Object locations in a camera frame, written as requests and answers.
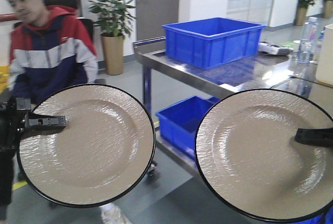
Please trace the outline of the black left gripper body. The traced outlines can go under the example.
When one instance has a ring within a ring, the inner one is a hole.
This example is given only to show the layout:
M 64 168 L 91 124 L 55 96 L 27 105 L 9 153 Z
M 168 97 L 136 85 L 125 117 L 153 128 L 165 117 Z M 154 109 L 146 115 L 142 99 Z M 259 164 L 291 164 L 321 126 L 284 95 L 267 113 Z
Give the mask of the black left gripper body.
M 1 102 L 1 152 L 16 150 L 25 129 L 25 117 L 31 111 L 29 98 L 11 97 Z

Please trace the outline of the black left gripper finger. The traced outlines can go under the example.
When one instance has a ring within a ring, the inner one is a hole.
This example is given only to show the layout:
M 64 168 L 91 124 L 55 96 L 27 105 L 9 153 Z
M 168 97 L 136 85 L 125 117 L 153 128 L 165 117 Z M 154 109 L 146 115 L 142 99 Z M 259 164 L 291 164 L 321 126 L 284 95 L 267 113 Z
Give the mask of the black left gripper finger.
M 29 112 L 27 129 L 35 131 L 61 131 L 67 126 L 65 116 L 40 115 Z

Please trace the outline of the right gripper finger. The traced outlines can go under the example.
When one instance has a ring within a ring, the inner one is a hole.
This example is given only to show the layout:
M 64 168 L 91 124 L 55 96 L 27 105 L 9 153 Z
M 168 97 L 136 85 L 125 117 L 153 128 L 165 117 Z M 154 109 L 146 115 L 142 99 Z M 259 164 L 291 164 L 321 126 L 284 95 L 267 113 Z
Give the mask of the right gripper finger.
M 332 147 L 332 128 L 302 129 L 296 132 L 294 140 L 298 143 L 319 147 Z

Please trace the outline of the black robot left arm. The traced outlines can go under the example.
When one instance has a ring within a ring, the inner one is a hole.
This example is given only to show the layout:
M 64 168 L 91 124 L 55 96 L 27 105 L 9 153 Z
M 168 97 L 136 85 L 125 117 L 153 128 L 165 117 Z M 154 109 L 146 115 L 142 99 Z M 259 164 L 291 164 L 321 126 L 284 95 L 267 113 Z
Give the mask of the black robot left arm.
M 11 97 L 1 102 L 1 206 L 11 203 L 14 178 L 13 157 L 21 139 L 35 132 L 59 132 L 67 126 L 65 116 L 37 114 L 28 98 Z

